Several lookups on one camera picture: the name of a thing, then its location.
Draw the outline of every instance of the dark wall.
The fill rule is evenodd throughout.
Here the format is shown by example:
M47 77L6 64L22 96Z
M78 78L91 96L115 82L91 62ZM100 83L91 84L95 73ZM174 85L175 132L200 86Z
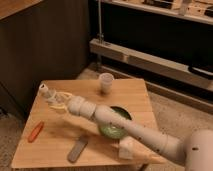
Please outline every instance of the dark wall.
M41 80L72 79L82 71L88 16L87 0L45 0L0 21L0 82L11 95L0 92L0 106L26 116Z
M106 41L213 72L213 26L110 4L102 5ZM97 2L90 1L97 35Z

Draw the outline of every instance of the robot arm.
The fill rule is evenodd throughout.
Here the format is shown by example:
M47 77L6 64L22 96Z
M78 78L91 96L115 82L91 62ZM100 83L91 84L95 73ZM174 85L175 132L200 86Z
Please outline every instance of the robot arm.
M46 100L52 99L50 91L44 85L40 91ZM186 166L186 171L210 171L213 170L213 132L210 130L197 131L186 141L156 130L141 126L131 120L127 120L105 105L96 105L83 97L70 94L64 98L65 108L72 115L82 116L99 125L111 124L125 129L126 132L159 155L179 165Z

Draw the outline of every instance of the paper cup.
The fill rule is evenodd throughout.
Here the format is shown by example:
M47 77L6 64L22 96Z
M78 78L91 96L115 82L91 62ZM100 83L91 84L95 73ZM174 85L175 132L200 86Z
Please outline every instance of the paper cup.
M102 93L109 93L111 90L114 76L110 73L103 73L99 76L100 88Z

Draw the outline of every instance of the wooden table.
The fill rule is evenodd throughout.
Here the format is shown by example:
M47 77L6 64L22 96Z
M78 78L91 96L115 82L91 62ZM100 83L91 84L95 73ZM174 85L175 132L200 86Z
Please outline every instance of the wooden table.
M44 81L51 89L72 92L97 104L116 105L128 110L133 121L157 129L155 117L142 79L114 80L111 93L101 95L97 80ZM34 143L27 137L40 121L44 129ZM89 135L89 143L75 164L67 155L82 134ZM69 113L58 114L50 109L38 94L21 136L12 168L74 167L162 163L165 160L134 140L134 159L118 158L118 141L100 135L97 125Z

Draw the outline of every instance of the tiled floor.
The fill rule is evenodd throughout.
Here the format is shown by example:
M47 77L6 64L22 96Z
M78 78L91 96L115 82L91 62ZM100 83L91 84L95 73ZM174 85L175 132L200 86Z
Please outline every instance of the tiled floor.
M98 73L85 69L78 79L96 79ZM213 116L191 108L184 104L170 100L166 97L149 92L149 97L153 106L153 111L156 116L158 126L164 132L176 136L178 138L185 138L193 130L200 128L213 129ZM23 130L24 124L13 116L2 117L0 119L0 171L9 171L10 162L15 152L18 140ZM75 171L116 171L128 170L133 171L138 167L96 167L96 168L77 168L77 169L50 169L55 170L75 170ZM171 162L162 165L150 165L146 171L183 171L184 168L177 166Z

